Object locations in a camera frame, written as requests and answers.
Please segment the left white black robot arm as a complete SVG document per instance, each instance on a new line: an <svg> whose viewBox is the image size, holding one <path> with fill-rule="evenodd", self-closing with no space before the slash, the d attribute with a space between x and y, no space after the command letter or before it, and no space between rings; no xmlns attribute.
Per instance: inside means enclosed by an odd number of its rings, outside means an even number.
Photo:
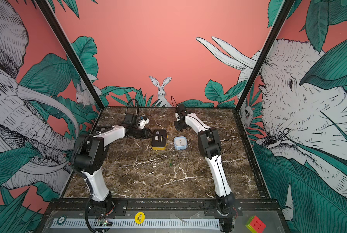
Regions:
<svg viewBox="0 0 347 233"><path fill-rule="evenodd" d="M153 133L147 128L140 129L122 124L97 131L89 136L81 136L76 140L71 166L75 173L84 178L91 194L92 204L106 206L111 203L109 201L111 193L106 187L101 167L106 157L107 146L126 136L148 139Z"/></svg>

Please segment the light blue small alarm clock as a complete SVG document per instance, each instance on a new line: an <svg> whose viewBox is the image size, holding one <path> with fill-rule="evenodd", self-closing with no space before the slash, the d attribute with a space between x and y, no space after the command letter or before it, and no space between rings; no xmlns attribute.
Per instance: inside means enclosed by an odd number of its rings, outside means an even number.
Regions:
<svg viewBox="0 0 347 233"><path fill-rule="evenodd" d="M184 136L175 137L173 143L176 150L185 150L188 146L188 141Z"/></svg>

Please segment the yellow rectangular alarm clock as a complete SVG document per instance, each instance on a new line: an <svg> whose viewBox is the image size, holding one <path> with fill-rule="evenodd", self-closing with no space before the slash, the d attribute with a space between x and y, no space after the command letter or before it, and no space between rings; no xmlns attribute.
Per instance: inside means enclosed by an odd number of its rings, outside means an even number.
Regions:
<svg viewBox="0 0 347 233"><path fill-rule="evenodd" d="M155 129L153 131L151 147L153 150L165 150L167 143L167 131L165 129Z"/></svg>

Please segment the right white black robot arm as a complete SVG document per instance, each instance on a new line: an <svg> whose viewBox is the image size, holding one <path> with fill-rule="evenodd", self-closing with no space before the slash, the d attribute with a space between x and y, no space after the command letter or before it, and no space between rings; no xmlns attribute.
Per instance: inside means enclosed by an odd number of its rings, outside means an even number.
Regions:
<svg viewBox="0 0 347 233"><path fill-rule="evenodd" d="M235 205L235 197L223 169L218 130L207 126L182 103L175 107L175 117L174 126L178 131L191 128L197 133L199 152L207 161L214 180L218 209L223 215L226 214Z"/></svg>

